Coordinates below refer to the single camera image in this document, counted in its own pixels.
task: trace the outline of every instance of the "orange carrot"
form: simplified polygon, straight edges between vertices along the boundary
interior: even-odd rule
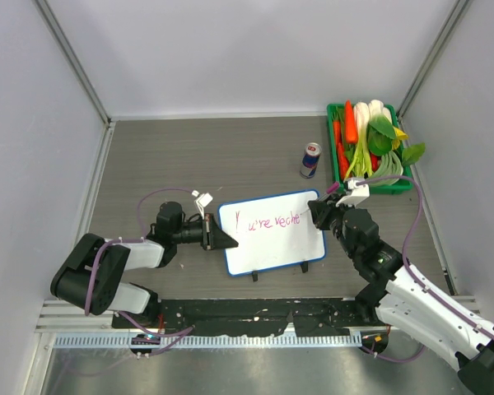
[[[343,142],[343,137],[340,134],[340,121],[333,121],[333,133],[335,137],[335,144]]]
[[[344,138],[348,144],[357,144],[359,141],[359,135],[355,124],[355,117],[353,116],[352,103],[349,100],[346,102],[346,107],[344,110],[346,112],[346,118],[344,119],[344,123],[346,124]]]

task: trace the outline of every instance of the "whiteboard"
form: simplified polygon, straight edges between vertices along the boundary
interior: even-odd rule
[[[225,250],[229,274],[239,276],[324,258],[324,232],[315,228],[307,207],[318,196],[310,189],[219,206],[221,228],[239,244]]]

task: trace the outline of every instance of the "energy drink can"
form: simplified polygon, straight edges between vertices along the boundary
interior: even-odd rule
[[[305,146],[304,158],[300,167],[300,175],[306,179],[315,176],[316,166],[319,163],[322,148],[316,142],[310,142]]]

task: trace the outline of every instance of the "green basket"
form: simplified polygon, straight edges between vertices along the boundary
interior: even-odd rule
[[[391,105],[384,105],[384,106],[387,109],[389,109],[389,112],[392,114],[392,122],[394,126],[398,128],[397,115],[395,115],[394,107]],[[331,144],[331,158],[333,159],[333,180],[340,183],[340,187],[338,188],[338,191],[343,191],[344,184],[340,179],[340,175],[338,174],[337,147],[335,144],[335,136],[333,133],[333,120],[335,119],[335,111],[337,107],[344,108],[344,105],[338,103],[328,105],[328,130],[329,130],[329,141]],[[403,149],[404,146],[403,144],[401,144],[399,151],[403,152]],[[410,170],[409,167],[404,168],[403,175],[412,178],[412,171]],[[410,189],[412,189],[412,183],[410,183],[405,179],[400,179],[398,182],[396,182],[393,185],[383,185],[381,187],[374,187],[373,184],[370,184],[370,193],[375,193],[375,194],[380,193],[384,195],[399,195],[400,193],[409,191]]]

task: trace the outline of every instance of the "metal frame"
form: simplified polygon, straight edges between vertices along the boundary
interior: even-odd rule
[[[398,108],[397,116],[399,120],[401,120],[408,111],[408,108],[412,104],[413,99],[421,89],[423,82],[426,80],[426,78],[430,74],[431,69],[439,59],[444,47],[450,40],[450,37],[457,28],[471,2],[472,0],[456,0],[455,5],[450,11],[450,14],[446,18],[445,24],[443,25],[443,27],[441,27],[436,40],[432,44],[430,51],[426,55],[425,60],[422,62],[422,65],[412,82],[412,85],[408,89],[408,93],[406,94],[406,96],[404,96],[403,102]]]
[[[39,345],[36,348],[35,357],[31,363],[29,374],[26,380],[26,386],[24,388],[24,395],[40,395],[42,392],[42,386],[44,385],[44,379],[49,367],[49,361],[51,359],[51,353],[56,333],[41,333],[39,336]]]
[[[86,92],[86,95],[90,98],[90,101],[95,107],[100,119],[106,126],[108,126],[108,124],[110,123],[110,117],[106,112],[105,107],[102,105],[102,102],[100,101],[100,98],[97,95],[93,84],[91,84],[90,78],[88,78],[84,68],[81,65],[81,62],[77,57],[77,54],[73,50],[72,45],[64,34],[63,28],[58,23],[57,17],[49,6],[47,0],[33,0],[33,3],[39,10],[42,19],[44,19],[44,22],[48,26],[49,31],[55,38],[55,42],[61,49],[64,57],[68,61],[79,83]]]
[[[102,174],[105,171],[106,160],[108,159],[108,152],[110,151],[114,130],[115,122],[111,122],[103,133],[99,150],[96,155],[96,164],[91,175],[90,186],[88,187],[86,198],[82,204],[81,219],[77,229],[77,235],[73,240],[71,248],[75,247],[79,239],[90,229],[91,218],[93,217],[93,210],[96,205]]]

